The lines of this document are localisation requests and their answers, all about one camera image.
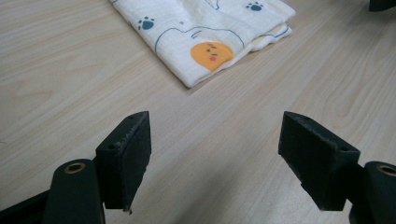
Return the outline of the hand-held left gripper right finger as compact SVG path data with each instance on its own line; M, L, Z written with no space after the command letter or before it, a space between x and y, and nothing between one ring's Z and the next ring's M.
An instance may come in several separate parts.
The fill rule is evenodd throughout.
M360 151L313 119L283 114L278 154L322 211L341 211L360 178Z

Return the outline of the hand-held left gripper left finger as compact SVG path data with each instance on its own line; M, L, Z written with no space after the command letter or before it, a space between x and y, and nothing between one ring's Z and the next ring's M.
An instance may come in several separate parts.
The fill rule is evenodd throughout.
M101 199L106 209L130 212L149 165L149 112L126 117L97 147L95 153Z

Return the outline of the white printed muslin cloth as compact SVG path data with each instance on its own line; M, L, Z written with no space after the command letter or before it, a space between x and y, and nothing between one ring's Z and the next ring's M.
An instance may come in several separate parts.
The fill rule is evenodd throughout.
M291 33L281 0L108 0L186 87Z

